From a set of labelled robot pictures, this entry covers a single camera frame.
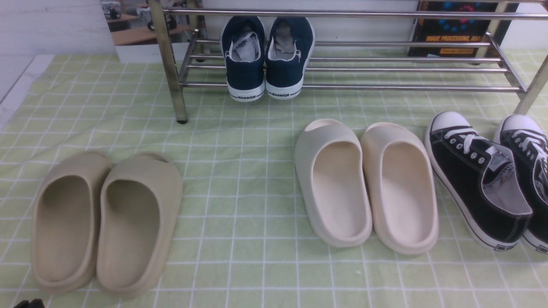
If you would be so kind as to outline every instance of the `stainless steel bar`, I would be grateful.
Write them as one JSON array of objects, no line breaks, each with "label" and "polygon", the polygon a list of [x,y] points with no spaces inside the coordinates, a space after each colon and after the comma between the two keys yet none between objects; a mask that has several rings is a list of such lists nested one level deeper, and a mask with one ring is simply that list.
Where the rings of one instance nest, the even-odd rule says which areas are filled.
[{"label": "stainless steel bar", "polygon": [[507,69],[508,72],[504,74],[508,82],[513,87],[520,87],[522,88],[521,92],[517,93],[518,97],[520,99],[523,99],[525,97],[525,91],[527,91],[527,84],[521,79],[520,74],[516,71],[516,69],[512,66],[512,63],[508,61],[508,57],[506,57],[506,54],[500,46],[495,42],[493,35],[491,32],[487,31],[486,33],[487,39],[493,44],[493,48],[499,53],[500,57],[503,59],[502,62],[498,63],[499,67]]},{"label": "stainless steel bar", "polygon": [[186,77],[189,75],[189,64],[192,63],[192,54],[196,49],[196,38],[199,35],[199,29],[194,29],[192,36],[190,37],[189,46],[186,48],[185,57],[182,60],[181,71],[179,72],[179,82],[186,80]]},{"label": "stainless steel bar", "polygon": [[536,98],[539,96],[540,91],[542,91],[544,85],[548,81],[548,55],[544,58],[543,63],[540,65],[539,70],[536,72],[533,81],[529,85],[529,88],[525,92],[523,98],[521,98],[520,103],[517,105],[514,113],[520,115],[525,115],[527,111],[531,108]]},{"label": "stainless steel bar", "polygon": [[[198,39],[198,44],[218,45],[218,39]],[[489,47],[488,42],[474,43],[451,43],[451,42],[338,42],[338,41],[319,41],[314,46],[330,47],[440,47],[440,48],[477,48]]]},{"label": "stainless steel bar", "polygon": [[[188,8],[196,9],[196,8],[198,8],[198,3],[196,2],[196,0],[187,0],[186,1],[186,6]],[[201,33],[199,31],[199,27],[200,27],[199,16],[198,15],[189,15],[189,24],[193,29],[198,29],[198,33],[195,33],[195,35],[198,38],[200,38]],[[202,54],[204,52],[204,46],[201,45],[201,44],[198,45],[196,47],[196,51]]]},{"label": "stainless steel bar", "polygon": [[[191,64],[189,69],[197,70],[224,70],[224,65]],[[331,73],[507,73],[504,68],[488,67],[307,67],[307,72],[331,72]]]},{"label": "stainless steel bar", "polygon": [[[222,60],[222,55],[193,54],[190,59]],[[438,58],[438,57],[311,57],[312,62],[397,62],[397,63],[474,63],[474,64],[497,64],[502,62],[498,58]]]},{"label": "stainless steel bar", "polygon": [[370,11],[324,11],[324,10],[252,10],[252,9],[193,9],[168,8],[165,14],[207,16],[301,16],[301,17],[404,17],[426,19],[485,19],[485,20],[547,20],[548,14],[484,13],[484,12],[370,12]]},{"label": "stainless steel bar", "polygon": [[[507,3],[499,3],[496,6],[495,12],[497,13],[503,13],[506,10],[506,7],[508,7]],[[490,33],[496,33],[496,30],[498,29],[500,24],[500,20],[491,20],[489,22],[489,26],[487,27],[487,32]],[[484,42],[489,42],[490,39],[487,37],[487,33],[483,35],[482,40]],[[487,47],[480,47],[478,48],[478,51],[476,52],[476,57],[483,58],[487,54]]]},{"label": "stainless steel bar", "polygon": [[[221,82],[182,82],[186,88],[226,88]],[[489,87],[471,85],[414,85],[414,84],[304,84],[303,89],[311,90],[372,90],[372,91],[450,91],[450,92],[502,92],[516,93],[519,87]]]},{"label": "stainless steel bar", "polygon": [[160,48],[162,63],[164,65],[165,78],[168,82],[169,93],[175,110],[175,119],[177,123],[185,124],[189,121],[188,113],[186,112],[185,100],[182,96],[182,89],[179,86],[179,76],[177,72],[177,63],[173,54],[171,40],[167,25],[165,24],[165,16],[160,0],[149,0],[150,13],[154,22],[156,40]]}]

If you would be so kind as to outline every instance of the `white toe cap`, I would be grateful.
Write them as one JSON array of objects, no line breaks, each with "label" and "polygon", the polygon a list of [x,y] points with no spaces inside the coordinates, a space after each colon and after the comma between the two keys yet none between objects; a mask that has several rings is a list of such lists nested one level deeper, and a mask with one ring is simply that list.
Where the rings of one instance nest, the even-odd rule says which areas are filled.
[{"label": "white toe cap", "polygon": [[538,124],[536,124],[535,121],[533,121],[533,119],[531,119],[528,116],[511,115],[504,120],[504,126],[502,129],[503,131],[518,130],[518,129],[528,129],[541,134],[543,133],[542,129],[540,129]]},{"label": "white toe cap", "polygon": [[432,131],[453,127],[453,126],[470,126],[470,123],[461,116],[459,113],[454,111],[445,111],[439,113],[432,123]]}]

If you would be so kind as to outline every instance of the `white wall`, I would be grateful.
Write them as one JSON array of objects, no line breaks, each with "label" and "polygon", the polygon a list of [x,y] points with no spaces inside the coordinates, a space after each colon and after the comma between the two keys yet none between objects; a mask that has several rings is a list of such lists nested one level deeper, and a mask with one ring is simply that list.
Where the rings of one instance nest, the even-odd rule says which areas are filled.
[{"label": "white wall", "polygon": [[[115,52],[99,0],[1,0],[0,55]],[[340,10],[409,10],[416,1],[400,0],[204,0],[206,7],[293,8]],[[538,4],[521,4],[520,11],[541,13]],[[272,18],[266,18],[267,28]],[[411,20],[311,19],[319,40],[408,39]],[[210,37],[218,36],[222,18],[208,18]],[[548,21],[514,21],[505,48],[548,48]]]},{"label": "white wall", "polygon": [[[517,13],[546,14],[537,3],[522,3]],[[504,37],[502,48],[543,49],[548,48],[548,20],[514,20]]]},{"label": "white wall", "polygon": [[1,0],[1,54],[113,53],[99,0]]}]

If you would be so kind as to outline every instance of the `grid pattern cloth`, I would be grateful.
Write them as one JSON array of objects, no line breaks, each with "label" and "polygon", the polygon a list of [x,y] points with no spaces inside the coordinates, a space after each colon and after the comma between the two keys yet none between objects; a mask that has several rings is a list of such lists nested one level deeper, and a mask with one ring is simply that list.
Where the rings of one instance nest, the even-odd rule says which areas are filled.
[{"label": "grid pattern cloth", "polygon": [[[545,52],[514,50],[510,58],[530,81]],[[225,77],[192,71],[189,80]],[[437,73],[313,73],[307,80],[507,85],[501,75]],[[125,65],[115,55],[55,57],[0,134],[1,307],[33,298],[51,308],[548,307],[548,256],[522,244],[502,253],[480,247],[438,180],[439,240],[431,252],[398,255],[375,233],[359,247],[327,246],[310,226],[292,160],[298,134],[324,117],[358,136],[385,121],[422,138],[436,113],[453,110],[491,138],[516,95],[304,90],[294,100],[265,95],[241,104],[224,89],[187,89],[185,98],[190,121],[179,125],[161,64]],[[548,89],[529,115],[548,128]],[[32,201],[48,170],[84,149],[105,151],[115,162],[138,151],[164,152],[183,175],[164,274],[138,299],[112,298],[95,280],[50,296],[32,277]]]}]

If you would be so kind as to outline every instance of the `khaki slide sandal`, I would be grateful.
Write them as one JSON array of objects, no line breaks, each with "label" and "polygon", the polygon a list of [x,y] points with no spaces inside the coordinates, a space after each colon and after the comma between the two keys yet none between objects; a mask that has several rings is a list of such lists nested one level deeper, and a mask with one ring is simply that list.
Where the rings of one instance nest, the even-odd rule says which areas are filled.
[{"label": "khaki slide sandal", "polygon": [[402,254],[427,252],[438,239],[438,211],[423,143],[399,125],[376,123],[363,133],[361,144],[379,239]]},{"label": "khaki slide sandal", "polygon": [[114,166],[101,191],[97,278],[115,296],[144,294],[159,280],[182,199],[182,178],[160,153]]},{"label": "khaki slide sandal", "polygon": [[334,119],[318,119],[300,134],[295,169],[316,235],[335,247],[360,245],[372,218],[354,132]]},{"label": "khaki slide sandal", "polygon": [[99,197],[112,168],[96,151],[73,155],[46,175],[35,201],[32,272],[39,288],[63,293],[95,274],[99,238]]}]

